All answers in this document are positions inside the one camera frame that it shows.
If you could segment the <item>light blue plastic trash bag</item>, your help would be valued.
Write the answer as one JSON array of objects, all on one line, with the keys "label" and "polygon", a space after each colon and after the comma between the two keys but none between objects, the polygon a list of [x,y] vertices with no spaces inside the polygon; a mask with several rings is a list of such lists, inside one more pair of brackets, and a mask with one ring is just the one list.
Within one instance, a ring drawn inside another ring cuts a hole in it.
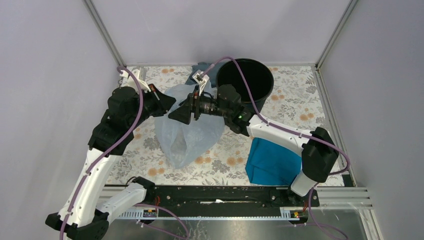
[{"label": "light blue plastic trash bag", "polygon": [[168,118],[156,117],[155,134],[167,161],[175,169],[192,163],[197,157],[213,147],[221,138],[225,123],[220,116],[201,115],[190,124]]}]

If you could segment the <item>black plastic trash bin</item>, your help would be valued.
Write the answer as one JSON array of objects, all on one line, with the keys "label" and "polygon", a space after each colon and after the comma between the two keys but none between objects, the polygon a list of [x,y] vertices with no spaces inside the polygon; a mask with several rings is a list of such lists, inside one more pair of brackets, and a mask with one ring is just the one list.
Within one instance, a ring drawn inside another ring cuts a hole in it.
[{"label": "black plastic trash bin", "polygon": [[254,105],[260,112],[271,95],[274,88],[274,77],[271,70],[263,63],[249,58],[237,58],[241,73],[247,85],[242,79],[241,73],[233,61],[224,63],[216,74],[215,82],[218,87],[222,85],[232,85],[241,96],[241,102],[248,108],[254,109]]}]

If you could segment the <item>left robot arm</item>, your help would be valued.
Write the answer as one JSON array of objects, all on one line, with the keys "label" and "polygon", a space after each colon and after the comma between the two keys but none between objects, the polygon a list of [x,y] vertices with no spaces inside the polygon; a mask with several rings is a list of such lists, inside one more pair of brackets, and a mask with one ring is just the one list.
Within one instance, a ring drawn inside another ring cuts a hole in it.
[{"label": "left robot arm", "polygon": [[46,225],[62,240],[100,240],[109,225],[130,207],[148,206],[157,200],[155,184],[134,178],[116,196],[98,204],[100,194],[117,160],[134,139],[134,129],[150,117],[164,116],[176,102],[153,84],[147,91],[116,88],[107,101],[100,123],[93,129],[83,169],[63,208],[46,218]]}]

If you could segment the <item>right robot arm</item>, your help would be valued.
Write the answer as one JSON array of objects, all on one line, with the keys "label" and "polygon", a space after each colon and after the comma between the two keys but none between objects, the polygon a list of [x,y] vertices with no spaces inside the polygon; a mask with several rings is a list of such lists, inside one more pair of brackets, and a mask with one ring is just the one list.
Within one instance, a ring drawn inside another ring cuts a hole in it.
[{"label": "right robot arm", "polygon": [[241,102],[241,96],[230,85],[217,89],[215,98],[195,88],[168,118],[190,124],[202,114],[219,116],[234,133],[269,141],[288,149],[301,158],[300,173],[287,191],[287,201],[293,206],[301,205],[310,189],[324,183],[339,158],[332,138],[327,130],[298,130],[263,117]]}]

